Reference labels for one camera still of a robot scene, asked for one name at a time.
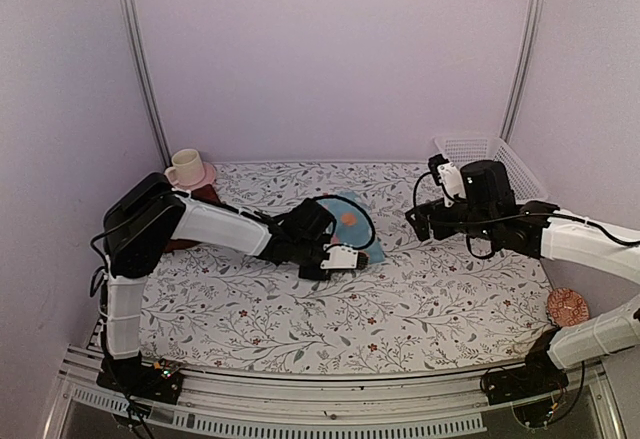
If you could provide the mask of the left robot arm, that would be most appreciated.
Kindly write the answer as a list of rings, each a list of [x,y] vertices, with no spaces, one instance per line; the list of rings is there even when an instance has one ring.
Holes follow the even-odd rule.
[[[230,248],[275,265],[293,263],[313,272],[332,264],[326,209],[307,200],[284,217],[230,205],[209,204],[175,189],[161,173],[150,173],[105,214],[100,236],[106,259],[106,337],[114,360],[111,378],[128,393],[148,385],[140,353],[139,324],[148,276],[172,241]]]

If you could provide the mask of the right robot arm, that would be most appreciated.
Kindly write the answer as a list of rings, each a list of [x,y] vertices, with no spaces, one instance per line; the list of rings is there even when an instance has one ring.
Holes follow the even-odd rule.
[[[414,202],[406,219],[418,239],[488,243],[483,259],[508,251],[541,261],[555,286],[584,295],[591,318],[558,323],[544,333],[517,374],[517,386],[537,395],[556,369],[609,356],[639,344],[639,232],[573,213],[559,205],[519,203],[506,166],[480,160],[456,167],[441,155],[428,161],[427,176],[442,198]]]

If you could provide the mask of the blue patterned towel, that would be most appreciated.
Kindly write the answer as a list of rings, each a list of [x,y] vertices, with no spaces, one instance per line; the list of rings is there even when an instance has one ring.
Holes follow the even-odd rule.
[[[338,192],[342,200],[325,195],[319,204],[327,209],[335,218],[336,225],[330,226],[332,244],[345,244],[352,247],[367,244],[372,237],[367,217],[369,209],[364,201],[354,192]]]

